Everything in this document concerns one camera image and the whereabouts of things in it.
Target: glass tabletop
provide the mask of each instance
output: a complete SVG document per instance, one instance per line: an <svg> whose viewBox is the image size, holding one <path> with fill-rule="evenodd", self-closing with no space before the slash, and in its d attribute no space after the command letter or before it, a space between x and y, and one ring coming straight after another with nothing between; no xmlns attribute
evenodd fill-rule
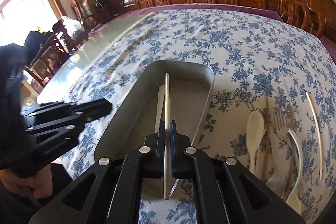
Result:
<svg viewBox="0 0 336 224"><path fill-rule="evenodd" d="M60 101L69 88L82 75L97 56L132 24L142 19L145 15L132 16L116 20L99 31L77 50L58 70L48 82L37 102L48 103Z"/></svg>

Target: tablecloth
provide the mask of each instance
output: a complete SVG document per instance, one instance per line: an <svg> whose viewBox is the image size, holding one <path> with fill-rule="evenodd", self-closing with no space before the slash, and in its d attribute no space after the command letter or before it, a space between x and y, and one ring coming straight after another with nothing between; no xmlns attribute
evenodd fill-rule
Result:
<svg viewBox="0 0 336 224"><path fill-rule="evenodd" d="M228 10L166 10L147 15L120 35L88 67L65 101L106 98L111 115L86 124L80 144L62 157L73 178L93 164L93 152L109 121L147 65L156 60L205 64L215 73L214 92L204 132L196 146L211 157L234 156L248 167L246 123L249 113L288 104L304 153L306 194L302 217L312 223L336 186L336 66L321 42L291 25L258 15ZM320 123L323 179L319 180L316 125L305 92L312 95ZM279 140L284 170L291 150ZM272 174L272 161L268 177ZM196 223L191 183L181 181L172 200L143 200L140 223Z"/></svg>

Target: hand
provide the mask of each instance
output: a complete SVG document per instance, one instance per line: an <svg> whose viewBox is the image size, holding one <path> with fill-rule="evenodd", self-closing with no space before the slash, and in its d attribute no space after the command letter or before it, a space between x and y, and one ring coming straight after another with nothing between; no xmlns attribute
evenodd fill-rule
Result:
<svg viewBox="0 0 336 224"><path fill-rule="evenodd" d="M19 178L11 169L0 170L0 181L13 194L26 197L24 191L22 191L22 186L28 186L34 189L34 198L48 198L53 193L53 180L50 167L51 165L48 165L34 176L26 179Z"/></svg>

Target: triangular cutout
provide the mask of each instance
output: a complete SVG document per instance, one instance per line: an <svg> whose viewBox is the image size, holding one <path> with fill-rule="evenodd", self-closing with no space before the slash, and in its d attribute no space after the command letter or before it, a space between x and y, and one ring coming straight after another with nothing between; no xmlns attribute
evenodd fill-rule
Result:
<svg viewBox="0 0 336 224"><path fill-rule="evenodd" d="M95 174L92 173L88 175L81 183L76 185L75 188L73 188L72 191L62 199L62 202L75 210L82 210L85 200L91 190L95 179Z"/></svg>
<svg viewBox="0 0 336 224"><path fill-rule="evenodd" d="M250 181L248 177L241 175L239 178L254 210L258 210L270 203L269 197Z"/></svg>

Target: person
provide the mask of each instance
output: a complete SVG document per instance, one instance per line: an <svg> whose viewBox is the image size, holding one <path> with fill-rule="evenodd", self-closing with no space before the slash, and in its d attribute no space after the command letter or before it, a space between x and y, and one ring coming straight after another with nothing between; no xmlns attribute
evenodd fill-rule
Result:
<svg viewBox="0 0 336 224"><path fill-rule="evenodd" d="M0 223L28 224L34 214L71 182L61 164L51 163L25 179L10 169L0 170Z"/></svg>

